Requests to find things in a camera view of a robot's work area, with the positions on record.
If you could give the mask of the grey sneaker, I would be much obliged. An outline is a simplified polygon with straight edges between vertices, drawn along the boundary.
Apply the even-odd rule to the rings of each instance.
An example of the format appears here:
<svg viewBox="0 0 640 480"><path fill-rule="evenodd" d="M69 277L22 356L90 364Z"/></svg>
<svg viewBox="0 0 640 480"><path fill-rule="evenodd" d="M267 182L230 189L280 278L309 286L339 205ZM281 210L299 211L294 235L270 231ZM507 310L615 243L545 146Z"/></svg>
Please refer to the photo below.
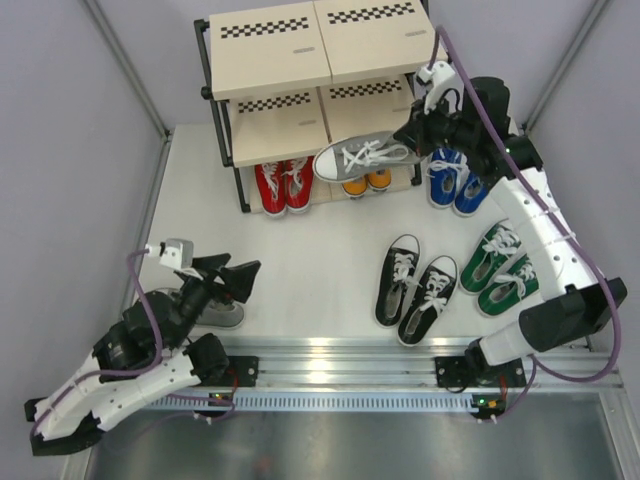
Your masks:
<svg viewBox="0 0 640 480"><path fill-rule="evenodd" d="M410 166L420 158L394 140L390 131L345 138L321 150L313 159L313 173L329 183L345 183L378 170Z"/></svg>
<svg viewBox="0 0 640 480"><path fill-rule="evenodd" d="M234 329L244 321L244 309L234 300L215 300L206 289L191 291L161 288L147 294L162 328L169 325L191 329L195 325Z"/></svg>

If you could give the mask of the red sneaker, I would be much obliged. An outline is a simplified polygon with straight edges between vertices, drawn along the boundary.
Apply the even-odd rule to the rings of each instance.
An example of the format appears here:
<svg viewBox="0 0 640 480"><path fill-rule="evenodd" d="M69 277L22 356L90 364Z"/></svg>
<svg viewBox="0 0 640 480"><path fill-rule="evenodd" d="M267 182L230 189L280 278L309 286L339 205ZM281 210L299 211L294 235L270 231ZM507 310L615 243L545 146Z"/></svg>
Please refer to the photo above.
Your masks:
<svg viewBox="0 0 640 480"><path fill-rule="evenodd" d="M270 217L280 217L286 208L284 168L280 162L263 163L254 167L263 210Z"/></svg>
<svg viewBox="0 0 640 480"><path fill-rule="evenodd" d="M313 156L286 161L285 176L287 209L291 213L304 213L311 204Z"/></svg>

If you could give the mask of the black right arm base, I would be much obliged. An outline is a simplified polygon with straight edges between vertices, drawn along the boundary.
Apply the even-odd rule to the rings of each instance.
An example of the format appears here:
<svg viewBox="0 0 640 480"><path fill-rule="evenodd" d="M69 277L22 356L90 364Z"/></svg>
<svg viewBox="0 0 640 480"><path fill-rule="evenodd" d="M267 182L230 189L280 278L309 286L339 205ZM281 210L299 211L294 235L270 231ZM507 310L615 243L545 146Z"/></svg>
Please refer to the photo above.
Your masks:
<svg viewBox="0 0 640 480"><path fill-rule="evenodd" d="M468 388L523 388L527 383L521 359L491 366L477 342L462 355L437 356L434 362L437 386L451 393Z"/></svg>

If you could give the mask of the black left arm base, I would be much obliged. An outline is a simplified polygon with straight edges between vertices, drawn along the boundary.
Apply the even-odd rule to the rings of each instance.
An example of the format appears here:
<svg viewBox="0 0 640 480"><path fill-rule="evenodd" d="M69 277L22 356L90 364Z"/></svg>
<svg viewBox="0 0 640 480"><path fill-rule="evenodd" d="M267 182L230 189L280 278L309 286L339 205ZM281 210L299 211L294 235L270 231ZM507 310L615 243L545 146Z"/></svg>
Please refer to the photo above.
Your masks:
<svg viewBox="0 0 640 480"><path fill-rule="evenodd" d="M259 372L257 356L230 356L229 366L219 379L212 377L201 382L206 387L255 387Z"/></svg>

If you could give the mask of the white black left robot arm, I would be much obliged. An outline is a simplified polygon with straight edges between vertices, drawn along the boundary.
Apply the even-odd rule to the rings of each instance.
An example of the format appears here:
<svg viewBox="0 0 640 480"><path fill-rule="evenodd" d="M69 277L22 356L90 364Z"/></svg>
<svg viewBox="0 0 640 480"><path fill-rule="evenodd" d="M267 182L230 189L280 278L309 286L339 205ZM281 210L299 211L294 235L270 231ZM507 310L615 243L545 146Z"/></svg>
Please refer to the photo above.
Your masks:
<svg viewBox="0 0 640 480"><path fill-rule="evenodd" d="M145 292L134 269L142 256L172 269L181 287ZM236 307L249 299L261 263L230 266L230 259L228 253L192 257L168 243L130 253L136 302L55 393L24 404L32 454L66 456L91 448L131 414L185 388L255 386L257 357L228 355L213 333L189 338L214 305Z"/></svg>

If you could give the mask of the orange sneaker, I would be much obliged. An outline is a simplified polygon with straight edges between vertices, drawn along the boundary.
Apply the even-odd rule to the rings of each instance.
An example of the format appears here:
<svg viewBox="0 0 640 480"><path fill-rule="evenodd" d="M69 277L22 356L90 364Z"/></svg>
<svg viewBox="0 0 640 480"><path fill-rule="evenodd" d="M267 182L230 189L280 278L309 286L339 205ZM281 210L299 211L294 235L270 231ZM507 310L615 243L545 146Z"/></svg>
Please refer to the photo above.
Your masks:
<svg viewBox="0 0 640 480"><path fill-rule="evenodd" d="M378 193L386 192L391 186L392 174L390 169L373 171L366 175L369 188Z"/></svg>
<svg viewBox="0 0 640 480"><path fill-rule="evenodd" d="M363 197L368 189L368 182L365 177L345 182L341 185L344 194L352 200Z"/></svg>

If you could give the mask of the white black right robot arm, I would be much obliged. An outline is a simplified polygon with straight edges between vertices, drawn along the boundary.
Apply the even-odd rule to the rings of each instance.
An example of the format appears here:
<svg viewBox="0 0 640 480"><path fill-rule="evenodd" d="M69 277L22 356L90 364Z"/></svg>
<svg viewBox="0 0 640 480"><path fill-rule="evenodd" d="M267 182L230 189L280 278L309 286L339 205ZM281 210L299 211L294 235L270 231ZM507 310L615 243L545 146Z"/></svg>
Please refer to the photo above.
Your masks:
<svg viewBox="0 0 640 480"><path fill-rule="evenodd" d="M536 275L541 303L523 310L508 325L469 344L465 362L470 379L487 386L504 364L535 357L611 325L612 351L603 369L585 377L608 375L621 349L619 307L624 282L607 279L577 242L548 189L543 162L530 139L510 130L509 90L495 77L465 79L462 108L448 109L446 95L456 74L451 69L421 72L425 94L416 100L407 123L393 137L419 158L451 148L468 159L489 196L506 214L520 249Z"/></svg>

